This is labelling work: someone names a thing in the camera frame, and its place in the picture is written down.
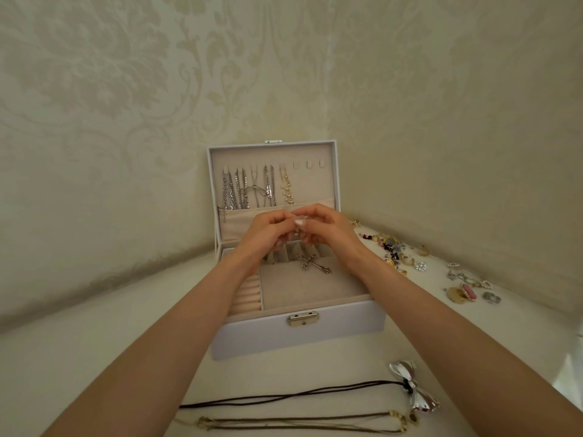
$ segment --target silver bow pendant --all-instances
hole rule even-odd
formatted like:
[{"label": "silver bow pendant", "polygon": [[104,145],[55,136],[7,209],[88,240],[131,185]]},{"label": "silver bow pendant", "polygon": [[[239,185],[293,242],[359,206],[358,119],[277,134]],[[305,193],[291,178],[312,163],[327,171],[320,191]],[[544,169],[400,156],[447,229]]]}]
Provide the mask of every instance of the silver bow pendant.
[{"label": "silver bow pendant", "polygon": [[399,360],[389,364],[389,369],[393,374],[403,379],[404,390],[407,391],[411,399],[412,411],[433,412],[440,407],[439,402],[431,394],[417,386],[414,380],[415,365],[413,361]]}]

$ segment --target person's right hand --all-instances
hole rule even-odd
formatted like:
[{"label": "person's right hand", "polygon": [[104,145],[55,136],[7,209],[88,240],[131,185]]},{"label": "person's right hand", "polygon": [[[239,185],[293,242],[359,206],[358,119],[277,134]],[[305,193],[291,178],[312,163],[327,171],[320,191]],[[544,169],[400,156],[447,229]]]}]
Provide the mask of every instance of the person's right hand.
[{"label": "person's right hand", "polygon": [[295,224],[300,228],[300,239],[306,245],[324,243],[328,245],[340,262],[352,274],[358,276],[363,264],[378,260],[378,257],[360,241],[352,224],[336,210],[321,204],[308,205],[292,211],[296,216],[307,216],[297,219]]}]

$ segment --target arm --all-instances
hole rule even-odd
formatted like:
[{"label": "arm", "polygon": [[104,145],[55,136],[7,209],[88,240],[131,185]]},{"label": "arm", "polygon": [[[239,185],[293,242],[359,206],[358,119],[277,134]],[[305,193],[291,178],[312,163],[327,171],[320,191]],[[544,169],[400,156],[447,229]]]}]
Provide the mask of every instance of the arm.
[{"label": "arm", "polygon": [[294,231],[289,212],[256,217],[234,252],[121,353],[43,435],[164,434],[237,288]]},{"label": "arm", "polygon": [[581,411],[473,323],[368,250],[341,213],[322,205],[294,213],[310,217],[296,220],[304,241],[327,243],[363,281],[480,436],[579,435]]}]

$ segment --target jewelry box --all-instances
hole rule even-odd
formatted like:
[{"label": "jewelry box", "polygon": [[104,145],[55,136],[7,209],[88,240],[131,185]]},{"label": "jewelry box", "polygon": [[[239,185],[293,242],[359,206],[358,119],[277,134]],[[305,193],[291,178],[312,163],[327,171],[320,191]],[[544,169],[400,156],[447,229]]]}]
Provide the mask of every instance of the jewelry box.
[{"label": "jewelry box", "polygon": [[[209,147],[208,160],[218,260],[258,213],[313,203],[340,211],[336,141]],[[210,349],[220,360],[382,331],[384,322],[384,311],[329,247],[293,240],[242,283]]]}]

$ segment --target damask wallpaper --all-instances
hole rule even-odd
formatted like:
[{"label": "damask wallpaper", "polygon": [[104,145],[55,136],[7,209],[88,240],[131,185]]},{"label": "damask wallpaper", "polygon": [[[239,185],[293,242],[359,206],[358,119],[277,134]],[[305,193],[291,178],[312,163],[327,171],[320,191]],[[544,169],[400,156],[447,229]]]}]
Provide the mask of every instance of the damask wallpaper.
[{"label": "damask wallpaper", "polygon": [[338,139],[343,209],[581,301],[582,0],[0,0],[0,316],[212,246],[205,147]]}]

